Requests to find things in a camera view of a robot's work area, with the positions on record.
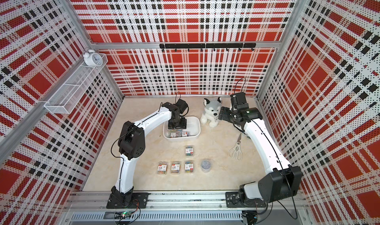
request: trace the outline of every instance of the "scissors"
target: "scissors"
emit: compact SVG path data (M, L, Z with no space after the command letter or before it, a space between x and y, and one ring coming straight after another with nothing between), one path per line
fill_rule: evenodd
M228 152L229 157L234 157L238 161L243 159L243 153L241 152L240 142L241 142L241 134L237 138L237 142L235 143L235 146L231 148L231 150Z

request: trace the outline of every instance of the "marble table surface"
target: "marble table surface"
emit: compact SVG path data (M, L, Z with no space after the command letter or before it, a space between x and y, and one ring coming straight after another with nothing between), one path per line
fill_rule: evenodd
M200 118L204 108L203 98L182 97L189 105L187 116ZM223 106L230 106L229 98L222 98ZM256 104L253 98L247 98L250 107ZM126 121L137 121L153 113L160 103L174 102L174 98L128 98L126 97L111 125L98 158L85 183L83 191L110 191L118 179L120 159L111 153L112 143L120 136L122 125ZM163 136L163 124L145 137L145 151L139 157L133 177L134 190L236 190L241 184L260 180L264 175L264 166L253 142L245 136L241 139L243 158L237 161L228 156L235 145L239 132L231 123L220 121L216 128L208 123L201 125L198 139L182 142L169 142ZM194 146L194 157L185 157L185 147ZM117 143L112 151L118 156ZM200 168L203 159L212 162L211 171L204 173ZM194 173L185 174L184 162L194 161ZM159 161L181 161L179 175L157 175Z

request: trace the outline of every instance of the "wire mesh basket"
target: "wire mesh basket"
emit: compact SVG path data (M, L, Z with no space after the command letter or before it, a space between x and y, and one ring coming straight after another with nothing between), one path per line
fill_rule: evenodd
M108 62L106 54L99 53L103 63L87 66L84 61L64 84L45 103L45 108L54 114L70 114L78 104L92 81Z

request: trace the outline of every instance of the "clear plastic container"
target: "clear plastic container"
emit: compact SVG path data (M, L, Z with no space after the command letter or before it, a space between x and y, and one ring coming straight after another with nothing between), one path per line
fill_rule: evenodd
M185 161L185 174L194 173L194 161Z
M172 161L170 174L178 175L180 165L181 165L180 161Z
M209 159L203 159L201 162L201 169L207 173L211 170L211 161Z
M194 156L194 147L192 145L186 146L186 148L185 148L185 156L186 157L193 157Z
M157 175L166 175L166 170L168 167L168 162L166 161L160 161L159 162L159 167L157 168Z

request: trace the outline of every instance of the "label on box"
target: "label on box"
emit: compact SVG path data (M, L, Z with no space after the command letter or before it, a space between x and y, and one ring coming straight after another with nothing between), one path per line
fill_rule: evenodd
M193 148L186 148L186 154L191 153L193 154Z
M193 165L194 164L185 164L185 170L187 171L193 169Z
M171 170L172 170L172 171L179 171L179 164L173 164L173 165L171 166Z
M166 165L159 165L157 171L166 171Z

